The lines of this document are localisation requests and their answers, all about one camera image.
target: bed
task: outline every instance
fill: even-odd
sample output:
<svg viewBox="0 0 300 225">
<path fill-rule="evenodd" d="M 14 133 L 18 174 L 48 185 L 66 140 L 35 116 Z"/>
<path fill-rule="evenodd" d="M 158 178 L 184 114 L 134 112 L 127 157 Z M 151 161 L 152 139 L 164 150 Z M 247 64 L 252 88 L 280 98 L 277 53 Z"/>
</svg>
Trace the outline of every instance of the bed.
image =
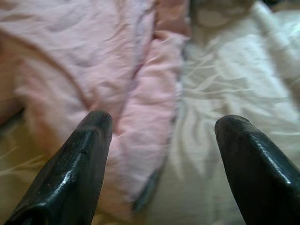
<svg viewBox="0 0 300 225">
<path fill-rule="evenodd" d="M 146 209 L 131 222 L 97 210 L 93 225 L 242 225 L 214 126 L 241 115 L 299 167 L 300 13 L 193 5 L 184 51 L 182 94 L 169 156 Z M 20 201 L 46 158 L 20 112 L 0 128 L 0 223 Z"/>
</svg>

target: pink blanket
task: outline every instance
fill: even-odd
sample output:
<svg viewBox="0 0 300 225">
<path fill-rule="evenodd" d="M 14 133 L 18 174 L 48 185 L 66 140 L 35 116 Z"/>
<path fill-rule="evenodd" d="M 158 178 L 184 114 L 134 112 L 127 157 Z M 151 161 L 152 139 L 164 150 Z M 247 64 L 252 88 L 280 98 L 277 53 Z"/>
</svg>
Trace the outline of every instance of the pink blanket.
<svg viewBox="0 0 300 225">
<path fill-rule="evenodd" d="M 100 206 L 119 218 L 132 216 L 166 154 L 187 2 L 0 3 L 0 29 L 17 39 L 10 49 L 18 57 L 16 92 L 37 143 L 52 155 L 90 111 L 112 115 Z"/>
</svg>

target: wrinkled fabric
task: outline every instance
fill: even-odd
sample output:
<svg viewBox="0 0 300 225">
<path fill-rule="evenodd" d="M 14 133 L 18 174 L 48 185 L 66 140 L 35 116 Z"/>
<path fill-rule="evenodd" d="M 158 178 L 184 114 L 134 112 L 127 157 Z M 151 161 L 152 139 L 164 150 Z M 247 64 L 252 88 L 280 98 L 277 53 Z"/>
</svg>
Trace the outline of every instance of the wrinkled fabric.
<svg viewBox="0 0 300 225">
<path fill-rule="evenodd" d="M 187 0 L 4 0 L 16 93 L 49 156 L 92 110 L 113 119 L 100 206 L 128 219 L 161 167 L 176 107 Z"/>
</svg>

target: white bedsheet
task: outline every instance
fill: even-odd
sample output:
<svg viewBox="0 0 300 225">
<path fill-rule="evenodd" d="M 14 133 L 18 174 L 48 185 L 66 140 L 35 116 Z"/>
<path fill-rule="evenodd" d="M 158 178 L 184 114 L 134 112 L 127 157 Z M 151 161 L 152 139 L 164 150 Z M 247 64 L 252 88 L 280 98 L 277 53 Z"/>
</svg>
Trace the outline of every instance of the white bedsheet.
<svg viewBox="0 0 300 225">
<path fill-rule="evenodd" d="M 205 18 L 198 14 L 186 48 L 180 113 L 157 191 L 129 224 L 244 224 L 214 135 L 223 115 L 246 117 L 300 166 L 299 11 L 273 15 L 258 2 L 225 24 Z M 1 224 L 45 159 L 20 116 L 2 127 L 0 136 Z M 93 221 L 121 224 L 98 211 Z"/>
</svg>

